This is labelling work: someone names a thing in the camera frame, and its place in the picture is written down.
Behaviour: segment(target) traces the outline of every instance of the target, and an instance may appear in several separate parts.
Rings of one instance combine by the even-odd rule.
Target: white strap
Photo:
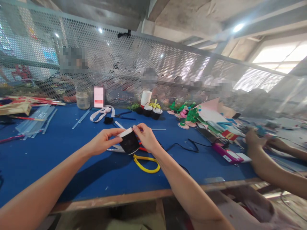
[[[103,119],[103,117],[112,110],[112,114],[111,114],[111,117],[114,117],[115,116],[115,109],[113,108],[113,106],[111,105],[106,105],[104,107],[102,107],[100,110],[98,110],[97,112],[93,113],[91,116],[90,116],[90,121],[92,122],[98,122],[100,121],[101,119]],[[99,114],[99,113],[102,113],[102,115],[96,120],[94,121],[94,118]]]

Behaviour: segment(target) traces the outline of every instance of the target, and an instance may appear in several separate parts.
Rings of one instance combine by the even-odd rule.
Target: black cup
[[[135,153],[140,148],[137,136],[131,127],[119,134],[118,137],[122,138],[122,142],[119,144],[128,155]]]
[[[157,109],[157,107],[153,110],[152,112],[152,118],[155,119],[155,120],[158,120],[162,114],[162,110],[161,108],[160,109]]]
[[[153,107],[150,106],[150,105],[146,105],[144,106],[143,108],[143,114],[146,116],[146,117],[150,117],[151,116],[151,111],[153,110]]]

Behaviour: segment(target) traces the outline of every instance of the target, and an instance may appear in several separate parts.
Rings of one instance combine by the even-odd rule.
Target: workbench
[[[102,129],[114,128],[113,125],[105,125],[103,120],[98,123],[91,122],[90,115],[96,111],[90,111],[87,117],[72,129],[86,111],[78,109],[74,104],[57,108],[58,111],[45,134],[39,133],[35,138],[28,138],[25,141],[13,140],[0,145],[0,179],[3,181],[0,187],[0,207],[89,142]],[[127,110],[115,108],[115,114],[124,111]],[[188,138],[205,145],[210,144],[196,128],[189,130],[180,128],[176,117],[166,111],[160,120],[153,120],[135,112],[124,116],[136,119],[133,121],[114,118],[125,128],[143,122],[151,128],[166,129],[166,131],[153,131],[165,149],[174,143],[194,149]],[[15,121],[16,124],[13,125],[0,125],[0,140],[18,134],[15,127],[21,121]],[[169,154],[189,170],[194,180],[205,191],[261,182],[249,163],[239,164],[236,167],[230,165],[212,148],[200,145],[198,148],[199,153],[195,153],[176,145]],[[230,149],[241,152],[234,145],[231,145]],[[152,157],[143,151],[137,151],[136,154]],[[275,157],[297,171],[307,172],[307,163],[295,158]],[[140,163],[148,169],[156,168],[154,162],[140,160]],[[222,177],[225,182],[213,183],[214,179],[208,180],[217,177]],[[132,156],[104,152],[90,158],[82,166],[64,190],[53,212],[115,206],[172,195],[162,170],[148,174],[140,170]]]

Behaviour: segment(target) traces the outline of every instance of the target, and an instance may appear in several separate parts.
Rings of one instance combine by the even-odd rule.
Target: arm
[[[141,123],[133,126],[148,152],[158,160],[172,191],[188,213],[195,230],[197,229],[233,229],[218,207],[188,175],[177,162],[158,143],[151,128]]]
[[[0,209],[0,229],[36,229],[49,214],[67,184],[92,156],[122,141],[124,129],[104,129],[89,143],[24,189]]]
[[[303,161],[307,161],[307,152],[300,149],[296,149],[292,146],[287,145],[279,138],[271,138],[267,141],[267,145],[281,152],[290,154],[296,158],[299,158]]]
[[[251,130],[246,134],[246,143],[248,145],[247,154],[252,159],[251,164],[261,179],[307,199],[307,179],[288,172],[275,163],[263,150],[266,139],[259,138]]]

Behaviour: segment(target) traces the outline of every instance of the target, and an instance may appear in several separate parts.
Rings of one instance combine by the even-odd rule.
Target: cable
[[[193,141],[193,140],[191,140],[191,139],[188,138],[188,140],[195,146],[196,150],[187,149],[187,148],[183,147],[182,145],[180,145],[180,144],[178,144],[178,143],[174,143],[174,144],[172,144],[172,146],[170,146],[170,147],[166,150],[166,152],[168,152],[169,150],[171,150],[175,145],[179,145],[181,148],[183,148],[183,149],[185,149],[185,150],[188,150],[188,151],[190,151],[190,152],[196,152],[196,153],[198,153],[198,152],[199,152],[199,149],[198,149],[198,147],[197,147],[196,144],[199,144],[199,145],[202,145],[202,146],[205,146],[205,147],[212,147],[212,145],[215,144],[215,143],[216,143],[218,140],[220,140],[220,139],[226,139],[226,140],[228,141],[228,142],[223,146],[223,147],[225,147],[225,148],[228,148],[230,142],[229,142],[229,140],[228,140],[227,138],[225,138],[225,137],[220,137],[220,138],[215,139],[215,141],[214,141],[211,145],[204,145],[204,144],[195,142],[195,141]]]
[[[187,170],[187,168],[186,167],[184,167],[184,166],[182,166],[181,164],[179,164],[179,163],[177,163],[179,166],[181,166],[181,168],[183,168],[189,175],[191,175],[190,174],[190,172],[189,172],[189,170]]]
[[[292,168],[290,165],[288,165],[288,164],[286,164],[286,163],[284,163],[284,162],[282,162],[282,161],[280,161],[280,160],[278,160],[278,159],[276,159],[276,158],[274,158],[274,157],[271,157],[271,158],[272,158],[275,162],[277,162],[277,163],[279,163],[279,164],[281,164],[281,165],[283,165],[283,166],[285,166],[285,167],[291,169],[292,171],[298,173],[300,176],[304,177],[299,171],[295,170],[295,169]],[[304,221],[307,222],[307,220],[306,220],[304,217],[302,217],[300,214],[298,214],[294,209],[292,209],[292,208],[284,201],[284,199],[283,199],[284,192],[285,192],[285,191],[283,190],[283,191],[280,193],[280,199],[281,199],[281,201],[282,201],[292,212],[294,212],[294,213],[295,213],[296,215],[298,215],[301,219],[303,219]]]

